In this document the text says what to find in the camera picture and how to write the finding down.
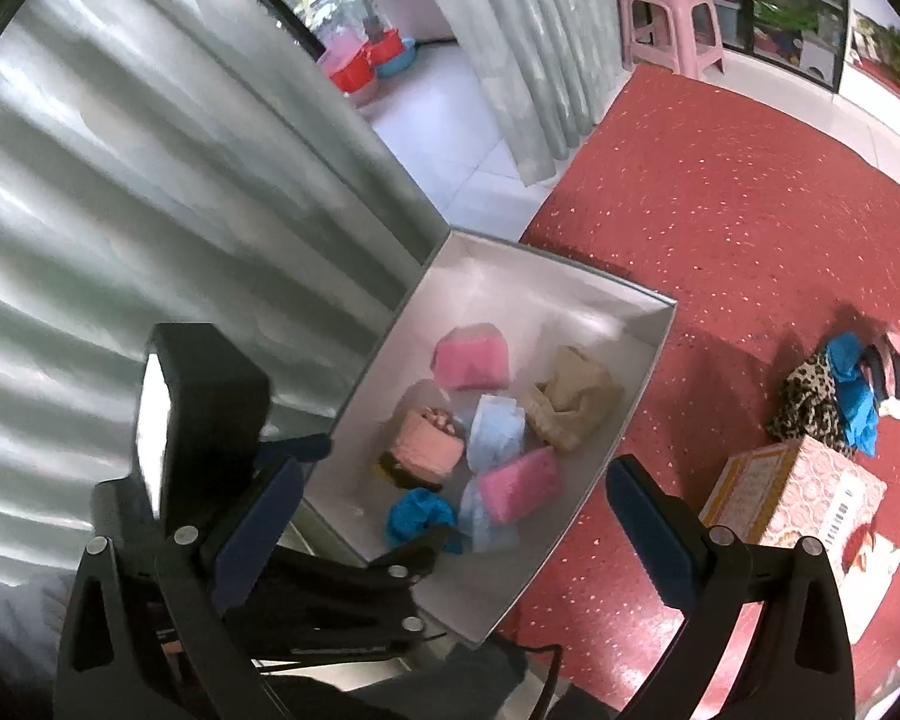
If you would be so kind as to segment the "peach knitted sock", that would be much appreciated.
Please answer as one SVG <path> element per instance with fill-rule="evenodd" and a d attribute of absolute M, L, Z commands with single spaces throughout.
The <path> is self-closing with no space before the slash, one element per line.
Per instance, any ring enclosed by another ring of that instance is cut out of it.
<path fill-rule="evenodd" d="M 379 468 L 400 489 L 438 493 L 464 454 L 464 440 L 452 413 L 435 406 L 414 408 L 379 458 Z"/>

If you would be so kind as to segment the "fluffy light blue cloth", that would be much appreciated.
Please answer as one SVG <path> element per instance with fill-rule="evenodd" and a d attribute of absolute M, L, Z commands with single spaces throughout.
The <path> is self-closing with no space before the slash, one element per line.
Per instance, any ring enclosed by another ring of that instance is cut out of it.
<path fill-rule="evenodd" d="M 523 454 L 525 410 L 517 400 L 484 394 L 478 401 L 466 439 L 466 465 L 471 478 L 463 488 L 458 528 L 475 554 L 511 550 L 518 544 L 515 525 L 496 525 L 482 504 L 478 476 L 507 465 Z"/>

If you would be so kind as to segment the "red patterned gift box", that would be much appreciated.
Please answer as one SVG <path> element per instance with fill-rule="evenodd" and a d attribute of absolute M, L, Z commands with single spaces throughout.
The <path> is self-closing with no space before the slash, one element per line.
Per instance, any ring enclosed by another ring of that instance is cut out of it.
<path fill-rule="evenodd" d="M 736 454 L 702 507 L 707 527 L 724 525 L 746 543 L 792 548 L 823 543 L 847 622 L 859 642 L 900 566 L 900 547 L 877 532 L 888 484 L 813 437 Z"/>

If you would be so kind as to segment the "grey cardboard storage box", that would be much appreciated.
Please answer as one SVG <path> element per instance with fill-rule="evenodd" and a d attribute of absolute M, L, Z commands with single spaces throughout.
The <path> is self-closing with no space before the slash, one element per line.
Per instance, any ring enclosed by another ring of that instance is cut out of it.
<path fill-rule="evenodd" d="M 531 452 L 541 440 L 526 400 L 554 377 L 560 356 L 577 349 L 610 374 L 611 408 L 577 449 L 557 459 L 557 489 L 499 536 L 492 548 L 466 544 L 439 557 L 414 600 L 460 639 L 479 644 L 546 564 L 571 528 L 649 385 L 676 316 L 676 302 L 633 281 L 523 245 L 448 232 L 380 341 L 333 424 L 333 452 L 305 486 L 313 513 L 357 559 L 388 553 L 386 522 L 400 500 L 380 458 L 414 410 L 443 410 L 457 422 L 464 456 L 440 495 L 468 528 L 486 528 L 471 504 L 489 463 Z M 434 371 L 443 340 L 484 335 L 504 341 L 502 387 L 440 385 Z"/>

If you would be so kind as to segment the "leopard print cloth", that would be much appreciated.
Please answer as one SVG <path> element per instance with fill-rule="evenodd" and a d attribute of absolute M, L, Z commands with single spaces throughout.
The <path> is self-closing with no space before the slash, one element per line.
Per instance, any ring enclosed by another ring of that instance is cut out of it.
<path fill-rule="evenodd" d="M 777 442 L 811 437 L 846 457 L 855 454 L 845 438 L 836 378 L 824 351 L 800 362 L 784 379 L 766 433 Z"/>

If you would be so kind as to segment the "beige folded cloth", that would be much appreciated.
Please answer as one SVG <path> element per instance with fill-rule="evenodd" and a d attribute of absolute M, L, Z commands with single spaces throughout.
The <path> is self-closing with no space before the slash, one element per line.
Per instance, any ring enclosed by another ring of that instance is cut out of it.
<path fill-rule="evenodd" d="M 616 410 L 624 388 L 575 346 L 559 346 L 551 375 L 523 390 L 517 401 L 526 426 L 560 454 L 577 450 Z"/>

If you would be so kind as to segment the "pink and black sock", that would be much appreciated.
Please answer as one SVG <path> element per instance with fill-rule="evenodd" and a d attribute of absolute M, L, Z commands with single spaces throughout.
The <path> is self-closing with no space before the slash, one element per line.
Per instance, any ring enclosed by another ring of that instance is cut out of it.
<path fill-rule="evenodd" d="M 880 403 L 888 397 L 888 382 L 893 377 L 893 372 L 884 365 L 888 362 L 891 353 L 888 351 L 889 335 L 900 335 L 899 330 L 886 330 L 875 343 L 869 344 L 862 353 L 862 372 L 870 383 L 871 390 Z"/>

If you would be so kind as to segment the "red plastic basins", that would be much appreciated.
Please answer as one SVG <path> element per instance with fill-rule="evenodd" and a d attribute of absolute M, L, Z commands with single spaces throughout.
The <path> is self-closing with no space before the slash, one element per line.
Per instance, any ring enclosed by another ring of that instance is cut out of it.
<path fill-rule="evenodd" d="M 397 28 L 386 28 L 376 43 L 343 29 L 329 38 L 317 65 L 350 103 L 361 107 L 377 98 L 382 80 L 413 65 L 416 50 L 413 37 L 404 37 Z"/>

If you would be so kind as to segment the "pink plastic stool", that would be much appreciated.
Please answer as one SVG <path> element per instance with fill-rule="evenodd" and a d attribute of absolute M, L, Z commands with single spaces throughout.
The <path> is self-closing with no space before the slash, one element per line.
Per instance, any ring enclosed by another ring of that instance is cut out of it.
<path fill-rule="evenodd" d="M 725 67 L 724 39 L 712 0 L 619 0 L 622 65 L 667 68 L 701 80 L 704 70 Z"/>

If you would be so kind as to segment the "green plant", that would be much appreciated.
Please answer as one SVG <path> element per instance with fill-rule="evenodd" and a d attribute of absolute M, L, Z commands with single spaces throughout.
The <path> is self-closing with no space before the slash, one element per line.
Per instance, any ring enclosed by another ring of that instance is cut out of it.
<path fill-rule="evenodd" d="M 852 64 L 900 97 L 900 31 L 858 11 L 852 23 Z"/>

